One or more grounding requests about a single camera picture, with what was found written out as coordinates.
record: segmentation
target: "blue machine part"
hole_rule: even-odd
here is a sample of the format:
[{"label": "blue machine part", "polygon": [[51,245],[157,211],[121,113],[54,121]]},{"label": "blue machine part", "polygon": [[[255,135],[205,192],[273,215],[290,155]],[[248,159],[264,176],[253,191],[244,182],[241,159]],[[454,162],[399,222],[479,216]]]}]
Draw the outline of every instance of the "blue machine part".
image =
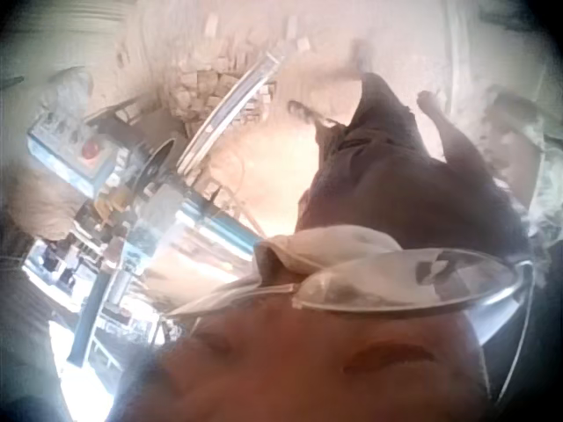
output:
[{"label": "blue machine part", "polygon": [[92,127],[45,112],[27,133],[29,152],[88,198],[115,171],[119,147]]},{"label": "blue machine part", "polygon": [[262,238],[224,213],[207,212],[208,208],[208,201],[192,191],[186,197],[176,217],[188,226],[199,226],[200,233],[205,237],[222,244],[240,258],[250,261],[254,245]]}]

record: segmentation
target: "safety glasses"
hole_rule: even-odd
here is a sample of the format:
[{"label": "safety glasses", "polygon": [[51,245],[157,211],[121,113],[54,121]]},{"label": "safety glasses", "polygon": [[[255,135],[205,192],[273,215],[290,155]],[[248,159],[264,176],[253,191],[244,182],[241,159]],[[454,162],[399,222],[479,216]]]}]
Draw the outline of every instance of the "safety glasses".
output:
[{"label": "safety glasses", "polygon": [[513,265],[475,251],[419,249],[374,254],[303,274],[300,284],[233,283],[174,310],[202,316],[263,295],[292,295],[296,309],[420,317],[488,306],[532,284],[528,260]]}]

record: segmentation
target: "hand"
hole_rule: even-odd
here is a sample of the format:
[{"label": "hand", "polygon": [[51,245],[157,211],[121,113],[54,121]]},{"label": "hand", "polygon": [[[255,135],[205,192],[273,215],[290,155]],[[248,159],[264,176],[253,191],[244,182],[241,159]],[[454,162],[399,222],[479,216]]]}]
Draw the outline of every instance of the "hand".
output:
[{"label": "hand", "polygon": [[416,104],[419,105],[420,109],[429,117],[441,115],[442,108],[440,107],[440,102],[438,97],[430,91],[423,91],[419,93],[419,97],[416,99]]}]

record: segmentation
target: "metal pipe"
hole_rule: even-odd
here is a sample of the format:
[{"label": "metal pipe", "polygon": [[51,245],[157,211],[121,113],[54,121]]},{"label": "metal pipe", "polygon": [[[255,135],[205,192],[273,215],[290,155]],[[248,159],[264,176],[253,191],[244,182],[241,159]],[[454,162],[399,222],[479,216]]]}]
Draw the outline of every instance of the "metal pipe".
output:
[{"label": "metal pipe", "polygon": [[103,266],[91,288],[86,305],[82,310],[77,327],[74,331],[74,341],[70,349],[67,362],[82,367],[90,353],[91,341],[96,330],[96,319],[104,305],[106,294],[112,282],[113,270]]},{"label": "metal pipe", "polygon": [[178,173],[187,173],[197,166],[213,147],[216,140],[230,125],[260,87],[280,68],[287,46],[267,52],[230,90],[223,101],[205,120],[178,161]]}]

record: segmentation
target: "glasses lens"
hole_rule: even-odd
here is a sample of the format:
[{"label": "glasses lens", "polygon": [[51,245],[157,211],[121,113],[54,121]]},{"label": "glasses lens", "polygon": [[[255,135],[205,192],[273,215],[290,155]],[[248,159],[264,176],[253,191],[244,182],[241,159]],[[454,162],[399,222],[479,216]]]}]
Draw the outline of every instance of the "glasses lens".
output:
[{"label": "glasses lens", "polygon": [[498,302],[520,284],[510,268],[477,252],[397,251],[313,274],[294,296],[294,305],[346,312],[435,309]]}]

